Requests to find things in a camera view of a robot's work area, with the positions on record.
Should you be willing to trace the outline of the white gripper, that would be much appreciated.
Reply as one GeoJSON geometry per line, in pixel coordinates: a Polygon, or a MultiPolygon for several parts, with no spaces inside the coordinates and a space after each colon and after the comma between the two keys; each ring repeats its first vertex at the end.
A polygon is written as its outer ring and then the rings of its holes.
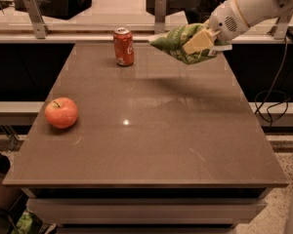
{"type": "Polygon", "coordinates": [[[245,33],[250,25],[241,13],[237,0],[227,0],[219,5],[208,20],[211,29],[196,32],[184,45],[187,55],[199,53],[214,46],[215,40],[230,41],[245,33]]]}

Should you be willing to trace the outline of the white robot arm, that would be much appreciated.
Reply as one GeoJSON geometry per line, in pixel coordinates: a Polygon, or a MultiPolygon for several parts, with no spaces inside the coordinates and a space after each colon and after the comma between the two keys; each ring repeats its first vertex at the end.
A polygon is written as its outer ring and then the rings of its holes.
{"type": "MultiPolygon", "coordinates": [[[[186,17],[190,23],[207,23],[221,39],[232,40],[264,20],[292,11],[293,0],[213,0],[211,9],[187,9],[186,17]]],[[[235,234],[293,234],[293,154],[280,154],[278,158],[290,179],[289,185],[275,189],[264,213],[238,226],[235,234]]]]}

